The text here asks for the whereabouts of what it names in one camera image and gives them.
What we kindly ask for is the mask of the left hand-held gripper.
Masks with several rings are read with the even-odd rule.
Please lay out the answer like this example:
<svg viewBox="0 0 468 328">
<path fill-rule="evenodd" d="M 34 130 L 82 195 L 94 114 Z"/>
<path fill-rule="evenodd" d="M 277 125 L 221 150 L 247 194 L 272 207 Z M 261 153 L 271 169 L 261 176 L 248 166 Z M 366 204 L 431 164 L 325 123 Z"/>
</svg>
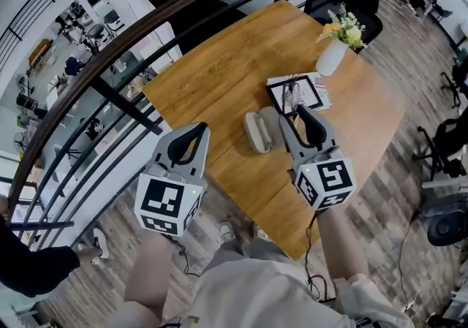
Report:
<svg viewBox="0 0 468 328">
<path fill-rule="evenodd" d="M 189 123 L 164 135 L 140 174 L 134 213 L 142 228 L 182 237 L 200 208 L 211 130 Z"/>
</svg>

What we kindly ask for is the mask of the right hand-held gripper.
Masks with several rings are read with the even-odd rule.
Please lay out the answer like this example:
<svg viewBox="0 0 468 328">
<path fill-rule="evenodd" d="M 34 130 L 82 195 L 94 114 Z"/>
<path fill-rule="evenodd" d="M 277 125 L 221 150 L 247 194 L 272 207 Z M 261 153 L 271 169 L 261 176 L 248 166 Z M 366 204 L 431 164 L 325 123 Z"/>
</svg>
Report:
<svg viewBox="0 0 468 328">
<path fill-rule="evenodd" d="M 318 112 L 300 104 L 297 113 L 304 123 L 308 144 L 321 151 L 304 150 L 291 120 L 279 116 L 279 128 L 292 158 L 294 186 L 313 210 L 344 204 L 357 189 L 351 158 L 336 146 L 333 129 Z"/>
</svg>

